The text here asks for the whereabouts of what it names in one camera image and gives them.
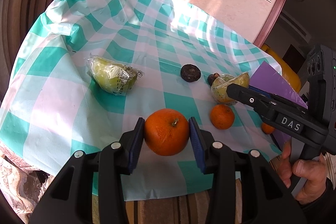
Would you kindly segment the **right hand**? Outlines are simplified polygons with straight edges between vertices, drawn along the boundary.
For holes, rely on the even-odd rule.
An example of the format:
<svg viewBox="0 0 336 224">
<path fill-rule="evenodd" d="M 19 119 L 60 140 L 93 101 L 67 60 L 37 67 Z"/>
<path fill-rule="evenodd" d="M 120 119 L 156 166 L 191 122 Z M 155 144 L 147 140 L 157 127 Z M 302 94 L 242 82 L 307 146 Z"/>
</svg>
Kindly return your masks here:
<svg viewBox="0 0 336 224">
<path fill-rule="evenodd" d="M 293 165 L 289 161 L 291 144 L 286 142 L 282 149 L 280 165 L 277 173 L 287 188 L 290 187 L 292 175 L 305 178 L 306 183 L 298 192 L 295 199 L 302 205 L 311 203 L 322 196 L 326 190 L 327 169 L 326 162 L 321 154 L 317 161 L 298 160 Z"/>
</svg>

